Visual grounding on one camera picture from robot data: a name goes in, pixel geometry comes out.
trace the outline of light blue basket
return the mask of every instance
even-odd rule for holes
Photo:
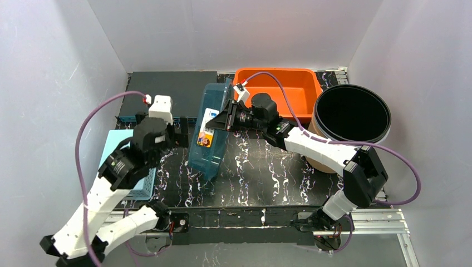
[[[108,132],[108,137],[106,138],[105,148],[100,160],[99,168],[121,141],[132,136],[132,131],[133,130],[111,130]],[[142,201],[151,199],[153,196],[155,177],[156,168],[152,168],[149,170],[149,175],[139,180],[139,182],[137,182],[136,186],[131,190],[128,196],[124,198],[124,200]]]

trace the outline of white wall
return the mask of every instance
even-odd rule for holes
[[[422,177],[420,197],[402,207],[421,266],[470,265],[471,14],[471,1],[385,0],[348,69],[351,83],[388,103],[386,145]],[[384,159],[391,199],[409,197],[412,175]]]
[[[382,0],[89,0],[126,71],[347,66]]]
[[[0,266],[53,266],[40,239],[81,202],[77,131],[127,74],[86,0],[0,3]],[[92,119],[82,142],[87,185],[120,103]]]

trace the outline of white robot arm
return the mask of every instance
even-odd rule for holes
[[[139,124],[133,137],[123,140],[108,156],[87,194],[88,239],[101,261],[118,245],[143,231],[156,228],[160,219],[166,220],[170,215],[161,201],[151,200],[132,215],[102,227],[110,212],[136,183],[148,174],[149,169],[157,167],[164,153],[176,144],[188,147],[187,121],[181,118],[180,132],[177,133],[171,106],[169,96],[156,96],[149,108],[149,116],[136,115]],[[56,266],[94,266],[84,241],[83,209],[81,204],[61,230],[45,236],[40,242],[47,254],[59,257]]]
[[[313,229],[330,229],[337,220],[357,207],[369,207],[386,183],[387,173],[373,147],[329,144],[329,140],[307,133],[279,116],[277,104],[270,95],[258,93],[251,99],[251,107],[244,102],[249,92],[243,83],[233,87],[238,100],[229,100],[225,108],[206,123],[208,128],[236,131],[252,128],[262,131],[272,146],[296,152],[335,170],[344,180],[344,188],[331,196],[307,222]]]

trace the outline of orange plastic tray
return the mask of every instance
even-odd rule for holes
[[[321,86],[313,71],[305,68],[240,68],[234,75],[233,83],[240,83],[252,74],[267,71],[273,74],[282,84],[290,106],[301,123],[311,121],[314,103],[321,94]],[[277,83],[268,75],[259,75],[251,79],[245,86],[250,93],[246,106],[250,107],[251,98],[256,93],[268,93],[277,104],[279,114],[287,119],[293,119]]]

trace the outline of label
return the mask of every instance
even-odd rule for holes
[[[196,144],[204,147],[211,147],[213,141],[213,135],[215,134],[214,129],[207,128],[207,122],[216,117],[220,112],[218,110],[212,110],[207,108],[203,114],[203,120],[201,121],[200,132]]]
[[[280,132],[283,132],[285,131],[285,129],[288,127],[288,123],[287,122],[280,122],[277,127],[276,127],[276,130],[277,130],[277,134],[280,133]]]

